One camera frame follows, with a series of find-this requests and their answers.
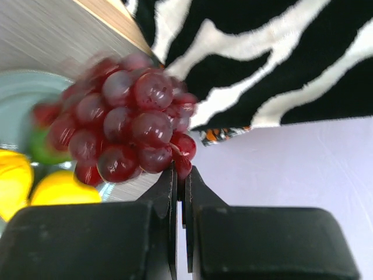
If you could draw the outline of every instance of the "lemon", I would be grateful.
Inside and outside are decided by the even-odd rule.
[[[5,222],[27,206],[34,172],[25,155],[0,149],[0,216]]]
[[[101,202],[98,191],[75,179],[72,171],[56,171],[36,186],[30,205],[85,204]]]

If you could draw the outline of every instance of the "black and white cloth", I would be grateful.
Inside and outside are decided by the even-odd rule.
[[[373,115],[372,0],[123,0],[200,100],[191,129]]]

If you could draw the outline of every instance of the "white surface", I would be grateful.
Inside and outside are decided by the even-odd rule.
[[[228,204],[330,211],[362,279],[373,279],[373,119],[256,129],[200,144],[193,163]],[[192,279],[181,225],[178,243],[178,280]]]

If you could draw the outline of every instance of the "light blue plate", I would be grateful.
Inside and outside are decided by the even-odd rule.
[[[0,148],[28,155],[27,143],[31,129],[29,112],[32,106],[43,99],[57,98],[71,83],[66,77],[48,72],[18,70],[0,73]],[[42,166],[33,163],[33,167],[38,173]],[[48,168],[47,173],[73,168],[74,164],[68,162]],[[103,200],[113,187],[112,184],[100,186]],[[0,234],[4,226],[4,221],[0,219]]]

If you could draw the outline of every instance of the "wooden edge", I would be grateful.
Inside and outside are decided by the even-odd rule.
[[[95,18],[125,37],[140,50],[151,54],[140,29],[118,0],[73,0]]]

